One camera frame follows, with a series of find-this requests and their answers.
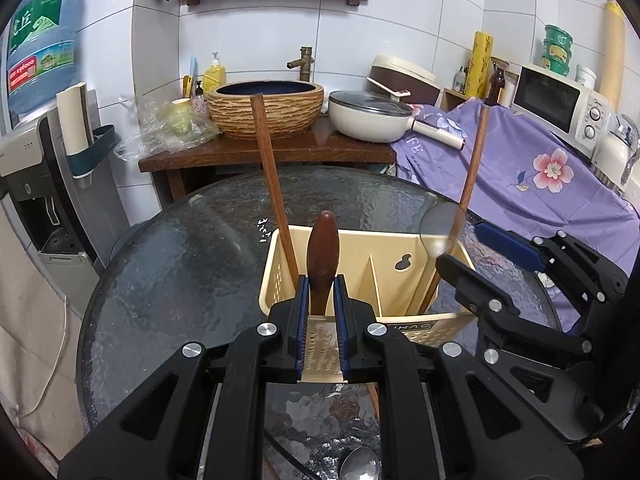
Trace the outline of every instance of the keyhole-shaped hole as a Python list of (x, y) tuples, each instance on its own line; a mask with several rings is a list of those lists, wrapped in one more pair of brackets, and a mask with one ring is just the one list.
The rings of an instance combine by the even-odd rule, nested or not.
[(411, 262), (409, 259), (411, 258), (410, 254), (405, 254), (398, 263), (396, 263), (396, 270), (407, 270), (411, 267)]

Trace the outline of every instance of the white cable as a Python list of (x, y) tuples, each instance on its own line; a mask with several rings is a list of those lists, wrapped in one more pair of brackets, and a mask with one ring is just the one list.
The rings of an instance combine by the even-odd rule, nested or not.
[(42, 401), (44, 400), (44, 398), (47, 396), (47, 392), (49, 391), (49, 387), (51, 386), (51, 382), (53, 381), (53, 376), (56, 374), (56, 371), (58, 371), (58, 365), (60, 364), (62, 351), (65, 348), (67, 307), (68, 307), (68, 303), (67, 303), (67, 297), (65, 295), (65, 321), (64, 321), (65, 325), (63, 326), (63, 329), (62, 329), (62, 341), (60, 343), (60, 349), (58, 350), (58, 356), (56, 357), (56, 362), (53, 364), (53, 368), (51, 369), (51, 374), (49, 375), (49, 379), (47, 379), (47, 383), (44, 385), (44, 388), (42, 389), (42, 394), (40, 395), (40, 398), (38, 399), (38, 402), (36, 403), (34, 408), (32, 410), (29, 410), (27, 413), (23, 413), (21, 415), (18, 414), (18, 418), (23, 418), (25, 416), (31, 415), (32, 413), (36, 412), (40, 408), (40, 405), (42, 404)]

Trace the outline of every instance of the purple tablecloth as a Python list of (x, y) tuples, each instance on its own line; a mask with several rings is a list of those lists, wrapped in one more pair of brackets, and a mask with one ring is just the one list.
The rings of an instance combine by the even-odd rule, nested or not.
[[(459, 200), (478, 127), (481, 102), (450, 112), (424, 107), (418, 118), (466, 135), (459, 152), (415, 132), (394, 142), (398, 177)], [(536, 121), (502, 107), (491, 108), (482, 162), (469, 209), (504, 229), (531, 239), (562, 229), (631, 272), (640, 246), (634, 208), (604, 187), (571, 148)], [(554, 306), (569, 330), (577, 312), (556, 287)]]

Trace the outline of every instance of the white kettle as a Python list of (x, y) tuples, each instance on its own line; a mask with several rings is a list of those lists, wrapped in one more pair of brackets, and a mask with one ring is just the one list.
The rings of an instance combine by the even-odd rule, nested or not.
[(622, 196), (640, 159), (640, 134), (629, 117), (620, 117), (622, 121), (618, 129), (603, 136), (596, 146), (591, 158), (591, 171), (605, 186)]

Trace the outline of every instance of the microwave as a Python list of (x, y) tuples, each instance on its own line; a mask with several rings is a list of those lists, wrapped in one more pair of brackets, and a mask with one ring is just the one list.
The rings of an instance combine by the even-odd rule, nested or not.
[(539, 121), (588, 158), (615, 120), (606, 97), (532, 64), (522, 67), (511, 108)]

